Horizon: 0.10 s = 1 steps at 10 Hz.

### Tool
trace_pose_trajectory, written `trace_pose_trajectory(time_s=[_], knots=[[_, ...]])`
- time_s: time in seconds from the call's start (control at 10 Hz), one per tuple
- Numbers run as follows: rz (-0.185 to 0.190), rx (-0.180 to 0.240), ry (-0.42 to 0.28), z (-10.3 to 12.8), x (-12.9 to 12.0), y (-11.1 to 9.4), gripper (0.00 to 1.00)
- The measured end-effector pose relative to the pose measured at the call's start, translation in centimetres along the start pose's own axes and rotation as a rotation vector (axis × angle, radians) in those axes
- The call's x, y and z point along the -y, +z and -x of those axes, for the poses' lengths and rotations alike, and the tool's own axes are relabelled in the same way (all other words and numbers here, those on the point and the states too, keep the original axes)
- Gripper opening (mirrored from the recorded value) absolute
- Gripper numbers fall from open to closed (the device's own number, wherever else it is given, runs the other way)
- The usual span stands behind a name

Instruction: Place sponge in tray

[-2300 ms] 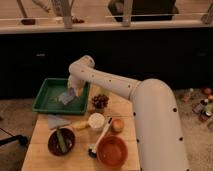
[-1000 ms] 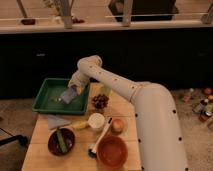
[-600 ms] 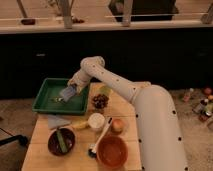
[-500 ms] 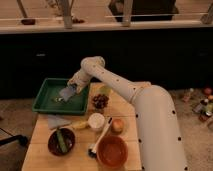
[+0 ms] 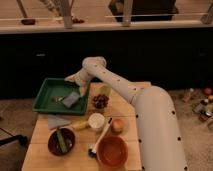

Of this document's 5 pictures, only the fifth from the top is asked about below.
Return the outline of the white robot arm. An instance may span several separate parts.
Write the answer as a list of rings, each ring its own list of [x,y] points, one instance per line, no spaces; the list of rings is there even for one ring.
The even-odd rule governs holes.
[[[75,82],[85,93],[86,86],[97,77],[134,107],[143,171],[189,171],[170,95],[158,86],[139,87],[109,71],[106,64],[104,57],[87,57],[82,68],[65,80]]]

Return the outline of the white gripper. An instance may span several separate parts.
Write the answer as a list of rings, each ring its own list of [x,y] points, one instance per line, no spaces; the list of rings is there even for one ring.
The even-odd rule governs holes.
[[[81,96],[84,96],[88,90],[92,76],[85,70],[81,69],[77,73],[67,76],[65,81],[76,83],[79,86]]]

